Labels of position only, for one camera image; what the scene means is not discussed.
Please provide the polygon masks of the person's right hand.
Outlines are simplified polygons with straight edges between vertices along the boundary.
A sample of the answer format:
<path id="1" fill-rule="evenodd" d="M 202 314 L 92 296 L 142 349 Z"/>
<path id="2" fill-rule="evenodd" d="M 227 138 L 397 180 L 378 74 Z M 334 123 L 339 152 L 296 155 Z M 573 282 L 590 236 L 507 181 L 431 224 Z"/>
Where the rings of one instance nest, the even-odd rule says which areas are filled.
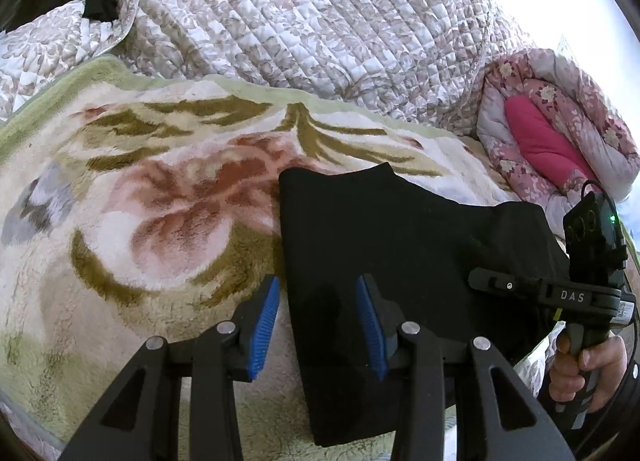
<path id="1" fill-rule="evenodd" d="M 585 386 L 584 373 L 600 372 L 597 389 L 588 412 L 600 411 L 613 398 L 627 369 L 624 340 L 610 334 L 605 342 L 570 355 L 570 337 L 562 331 L 556 339 L 556 353 L 549 370 L 549 395 L 555 403 L 568 403 Z"/>

